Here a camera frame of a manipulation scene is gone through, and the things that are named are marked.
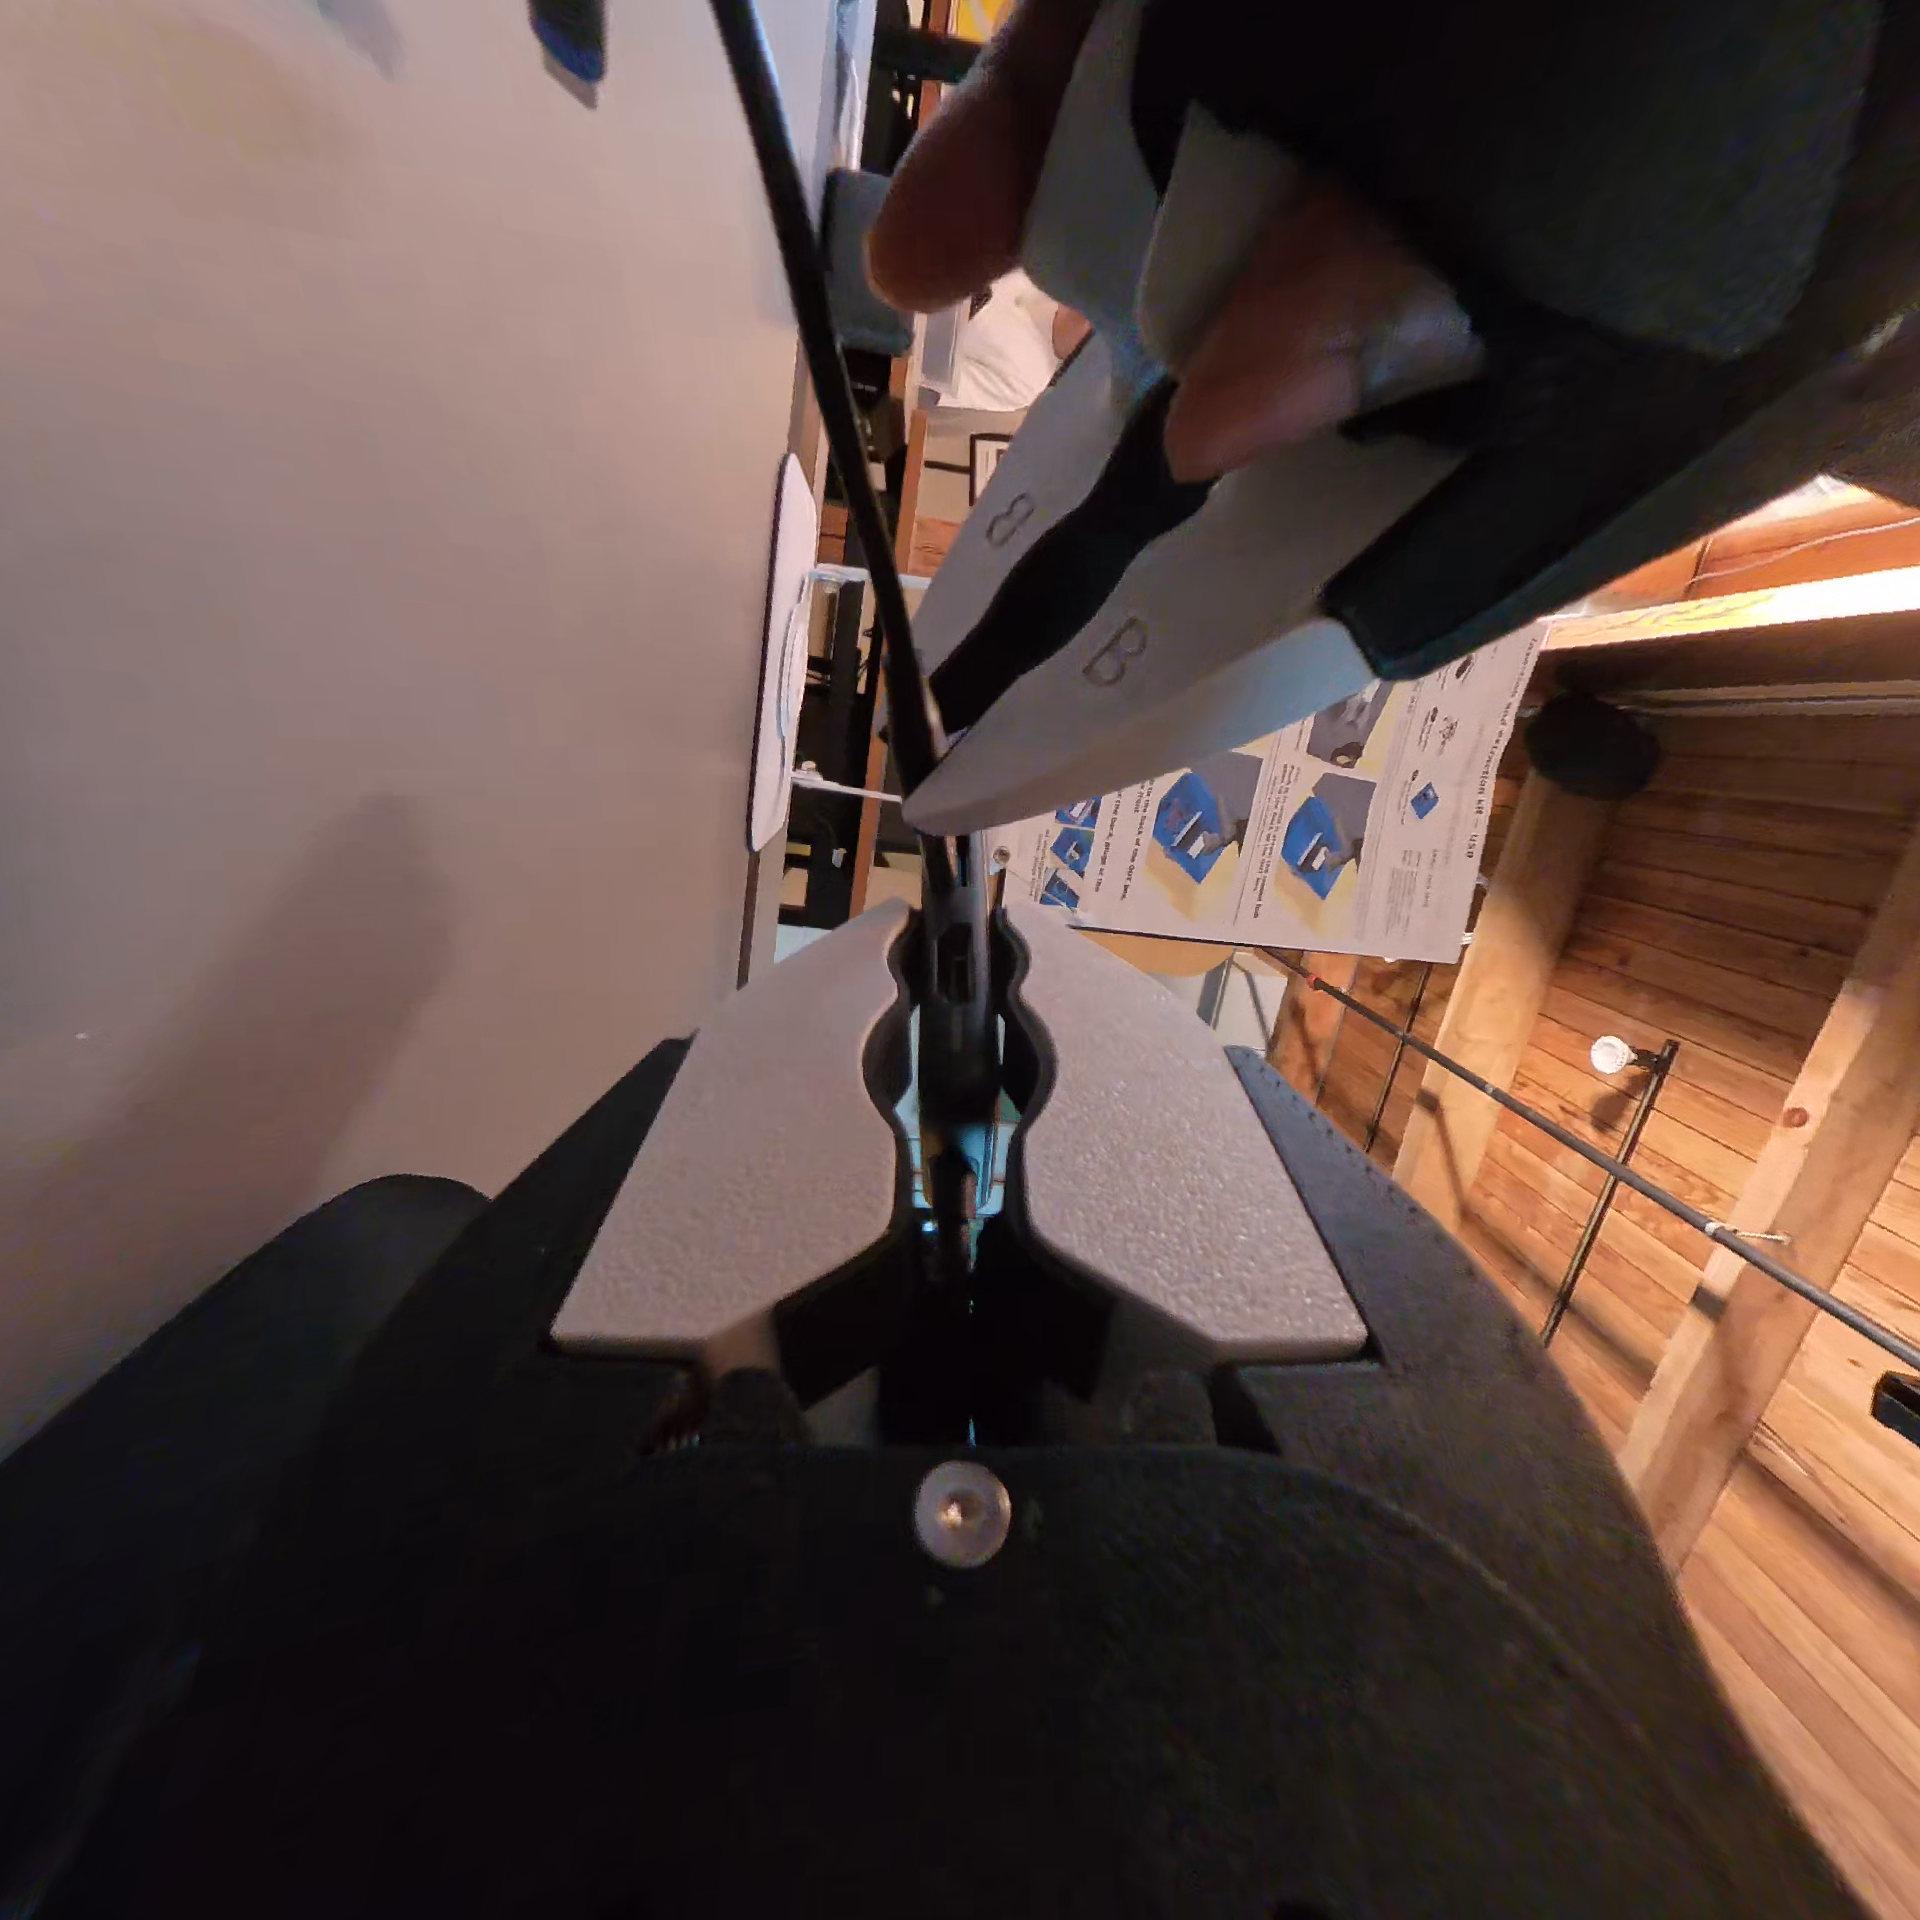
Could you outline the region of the black usb hub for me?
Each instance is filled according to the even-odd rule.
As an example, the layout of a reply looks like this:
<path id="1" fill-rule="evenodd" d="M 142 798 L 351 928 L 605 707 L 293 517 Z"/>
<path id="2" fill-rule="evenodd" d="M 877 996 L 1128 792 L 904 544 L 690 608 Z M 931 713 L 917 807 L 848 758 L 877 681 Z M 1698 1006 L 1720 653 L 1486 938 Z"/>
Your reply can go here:
<path id="1" fill-rule="evenodd" d="M 917 1148 L 942 1276 L 972 1259 L 972 1220 L 994 1193 L 994 1143 L 1005 1099 L 996 1053 L 996 944 L 980 843 L 961 843 L 953 877 L 921 883 L 912 1003 L 917 1003 Z"/>

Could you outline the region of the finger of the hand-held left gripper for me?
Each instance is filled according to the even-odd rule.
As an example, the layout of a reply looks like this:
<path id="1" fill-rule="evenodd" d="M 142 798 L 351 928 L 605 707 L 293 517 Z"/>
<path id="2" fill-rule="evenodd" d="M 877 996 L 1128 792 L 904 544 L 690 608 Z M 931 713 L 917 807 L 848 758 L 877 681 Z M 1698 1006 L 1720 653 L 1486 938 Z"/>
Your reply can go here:
<path id="1" fill-rule="evenodd" d="M 1133 399 L 1089 343 L 1025 413 L 917 608 L 942 733 L 980 728 L 1170 533 L 1169 407 L 1170 381 Z"/>
<path id="2" fill-rule="evenodd" d="M 1224 479 L 980 722 L 959 713 L 959 690 L 935 696 L 953 746 L 904 792 L 904 823 L 1025 823 L 1247 746 L 1353 690 L 1425 681 L 1435 663 L 1375 670 L 1326 592 L 1456 465 L 1412 438 L 1322 438 Z"/>

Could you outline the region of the person's left hand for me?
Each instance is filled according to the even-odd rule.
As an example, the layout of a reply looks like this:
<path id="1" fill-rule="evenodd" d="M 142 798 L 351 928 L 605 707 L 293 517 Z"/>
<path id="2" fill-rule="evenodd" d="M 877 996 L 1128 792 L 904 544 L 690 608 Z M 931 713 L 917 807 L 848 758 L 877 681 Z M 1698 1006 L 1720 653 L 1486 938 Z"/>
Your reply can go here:
<path id="1" fill-rule="evenodd" d="M 912 138 L 867 230 L 867 275 L 888 307 L 953 307 L 1020 260 L 1092 11 L 1092 0 L 1007 6 L 971 81 Z M 1176 355 L 1169 472 L 1213 482 L 1471 366 L 1456 296 L 1338 185 L 1292 185 Z"/>

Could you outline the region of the grey box device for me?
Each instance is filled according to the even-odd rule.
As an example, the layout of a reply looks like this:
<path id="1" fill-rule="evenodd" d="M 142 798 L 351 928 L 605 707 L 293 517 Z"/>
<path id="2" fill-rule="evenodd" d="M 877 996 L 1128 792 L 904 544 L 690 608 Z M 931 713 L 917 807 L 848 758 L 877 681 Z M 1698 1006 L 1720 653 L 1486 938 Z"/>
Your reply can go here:
<path id="1" fill-rule="evenodd" d="M 871 283 L 867 237 L 888 177 L 871 169 L 828 169 L 819 185 L 819 275 L 828 275 L 828 319 L 846 354 L 912 355 L 917 319 L 888 307 Z"/>

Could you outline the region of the long black rod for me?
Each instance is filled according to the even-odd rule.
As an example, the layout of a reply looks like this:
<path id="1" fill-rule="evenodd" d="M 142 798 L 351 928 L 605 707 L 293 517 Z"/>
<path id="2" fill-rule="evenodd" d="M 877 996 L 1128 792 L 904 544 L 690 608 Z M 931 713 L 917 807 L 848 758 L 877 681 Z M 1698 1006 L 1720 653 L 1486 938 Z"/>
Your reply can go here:
<path id="1" fill-rule="evenodd" d="M 1761 1250 L 1754 1233 L 1690 1206 L 1682 1193 L 1669 1193 L 1663 1183 L 1642 1179 L 1629 1160 L 1595 1148 L 1594 1140 L 1575 1140 L 1569 1128 L 1557 1128 L 1545 1113 L 1502 1094 L 1492 1077 L 1469 1070 L 1461 1060 L 1438 1053 L 1435 1040 L 1420 1040 L 1412 1027 L 1387 1027 L 1375 1006 L 1363 1006 L 1353 994 L 1332 985 L 1326 974 L 1315 974 L 1310 962 L 1292 962 L 1287 953 L 1264 953 L 1277 958 L 1292 980 L 1305 980 L 1310 994 L 1332 996 L 1338 1006 L 1361 1015 L 1363 1027 L 1387 1032 L 1396 1040 L 1404 1040 L 1420 1066 L 1435 1066 L 1438 1077 L 1461 1080 L 1469 1094 L 1492 1099 L 1506 1119 L 1525 1119 L 1525 1128 L 1536 1128 L 1541 1140 L 1562 1143 L 1569 1155 L 1583 1155 L 1587 1165 L 1595 1165 L 1605 1179 L 1614 1179 L 1619 1189 L 1638 1189 L 1642 1203 L 1653 1203 L 1662 1210 L 1669 1210 L 1682 1227 L 1703 1233 L 1714 1250 L 1734 1250 L 1742 1269 L 1754 1269 L 1761 1278 L 1774 1278 L 1781 1290 L 1799 1295 L 1809 1308 L 1819 1308 L 1826 1322 L 1849 1325 L 1855 1337 L 1866 1337 L 1870 1346 L 1879 1346 L 1887 1360 L 1895 1360 L 1910 1375 L 1920 1370 L 1920 1346 L 1910 1337 L 1895 1337 L 1892 1325 L 1870 1322 L 1866 1308 L 1841 1301 L 1832 1286 L 1809 1278 L 1799 1269 L 1792 1269 L 1787 1259 Z"/>

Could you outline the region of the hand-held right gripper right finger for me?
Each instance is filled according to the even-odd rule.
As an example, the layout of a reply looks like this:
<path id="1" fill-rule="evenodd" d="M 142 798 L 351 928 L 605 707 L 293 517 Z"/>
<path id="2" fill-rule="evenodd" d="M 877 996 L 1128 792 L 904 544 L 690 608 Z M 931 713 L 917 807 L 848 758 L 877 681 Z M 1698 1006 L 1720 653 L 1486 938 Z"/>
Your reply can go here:
<path id="1" fill-rule="evenodd" d="M 1363 1322 L 1224 1040 L 1046 909 L 1007 913 L 1020 1226 L 1118 1308 L 1128 1360 L 1322 1368 Z"/>

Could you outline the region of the black round lamp head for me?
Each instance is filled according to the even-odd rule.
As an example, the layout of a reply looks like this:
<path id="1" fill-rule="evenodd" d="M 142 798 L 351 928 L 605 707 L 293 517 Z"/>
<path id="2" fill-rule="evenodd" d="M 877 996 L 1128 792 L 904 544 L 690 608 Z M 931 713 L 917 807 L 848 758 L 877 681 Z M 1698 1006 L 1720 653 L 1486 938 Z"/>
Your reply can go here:
<path id="1" fill-rule="evenodd" d="M 1662 765 L 1662 738 L 1594 690 L 1557 690 L 1525 722 L 1525 758 L 1569 798 L 1627 807 Z"/>

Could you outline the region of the white rounded pad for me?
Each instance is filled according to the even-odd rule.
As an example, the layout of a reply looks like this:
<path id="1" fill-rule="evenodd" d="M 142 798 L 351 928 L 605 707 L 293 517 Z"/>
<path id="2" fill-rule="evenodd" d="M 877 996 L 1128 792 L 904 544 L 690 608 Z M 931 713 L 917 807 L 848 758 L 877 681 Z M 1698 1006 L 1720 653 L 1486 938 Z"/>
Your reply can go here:
<path id="1" fill-rule="evenodd" d="M 758 657 L 751 768 L 749 768 L 749 858 L 771 851 L 786 832 L 786 808 L 794 808 L 814 544 L 819 544 L 819 508 L 814 508 L 803 457 L 786 452 L 774 479 L 774 520 L 771 520 L 767 657 Z"/>

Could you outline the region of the wooden poster board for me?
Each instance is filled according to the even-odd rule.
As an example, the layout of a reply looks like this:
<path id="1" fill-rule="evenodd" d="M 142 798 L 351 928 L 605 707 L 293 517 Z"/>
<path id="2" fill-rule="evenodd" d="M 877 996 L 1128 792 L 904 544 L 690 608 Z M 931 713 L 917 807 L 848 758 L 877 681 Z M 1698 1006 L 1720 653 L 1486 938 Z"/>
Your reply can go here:
<path id="1" fill-rule="evenodd" d="M 1170 938 L 1170 933 L 1124 933 L 1124 928 L 1077 928 L 1077 933 L 1089 933 L 1092 944 L 1104 944 L 1110 958 L 1153 980 L 1203 980 L 1235 962 L 1232 938 Z"/>

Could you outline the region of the usb instruction poster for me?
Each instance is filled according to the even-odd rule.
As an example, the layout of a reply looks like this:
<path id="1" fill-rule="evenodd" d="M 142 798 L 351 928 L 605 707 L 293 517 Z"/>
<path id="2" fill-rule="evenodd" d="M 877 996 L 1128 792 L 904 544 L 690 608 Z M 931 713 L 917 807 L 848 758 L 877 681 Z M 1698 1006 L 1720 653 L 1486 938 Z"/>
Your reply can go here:
<path id="1" fill-rule="evenodd" d="M 988 832 L 1077 928 L 1450 962 L 1545 624 Z"/>

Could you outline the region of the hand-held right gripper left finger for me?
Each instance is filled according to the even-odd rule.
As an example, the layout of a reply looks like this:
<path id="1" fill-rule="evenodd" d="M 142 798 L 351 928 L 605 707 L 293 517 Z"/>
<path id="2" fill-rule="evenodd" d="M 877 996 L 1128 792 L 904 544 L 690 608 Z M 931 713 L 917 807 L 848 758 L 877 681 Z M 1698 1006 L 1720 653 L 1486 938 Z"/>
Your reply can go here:
<path id="1" fill-rule="evenodd" d="M 559 1295 L 559 1354 L 774 1370 L 774 1308 L 884 1242 L 899 1133 L 867 1049 L 899 1022 L 904 928 L 884 903 L 716 1006 Z"/>

